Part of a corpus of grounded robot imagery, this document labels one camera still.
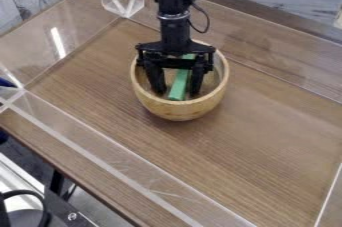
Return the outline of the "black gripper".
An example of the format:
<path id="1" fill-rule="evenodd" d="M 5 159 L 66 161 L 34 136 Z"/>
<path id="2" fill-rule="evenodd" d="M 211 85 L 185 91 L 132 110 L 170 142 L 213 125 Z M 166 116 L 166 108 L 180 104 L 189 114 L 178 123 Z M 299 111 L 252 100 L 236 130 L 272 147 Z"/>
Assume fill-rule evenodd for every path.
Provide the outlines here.
<path id="1" fill-rule="evenodd" d="M 213 68 L 212 46 L 194 42 L 189 35 L 189 13 L 158 15 L 160 40 L 138 43 L 137 65 L 144 68 L 152 90 L 164 94 L 166 90 L 164 68 L 192 70 L 189 96 L 198 94 L 204 74 Z"/>

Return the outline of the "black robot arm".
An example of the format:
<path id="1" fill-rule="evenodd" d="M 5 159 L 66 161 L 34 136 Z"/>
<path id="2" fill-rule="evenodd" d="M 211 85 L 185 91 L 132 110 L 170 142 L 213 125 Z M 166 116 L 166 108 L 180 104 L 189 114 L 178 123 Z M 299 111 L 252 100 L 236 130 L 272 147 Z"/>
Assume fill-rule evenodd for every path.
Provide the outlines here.
<path id="1" fill-rule="evenodd" d="M 136 45 L 137 60 L 146 74 L 152 90 L 157 94 L 166 91 L 164 68 L 189 70 L 189 95 L 198 94 L 204 75 L 213 69 L 215 48 L 190 39 L 189 7 L 207 13 L 194 0 L 154 0 L 160 21 L 160 40 Z"/>

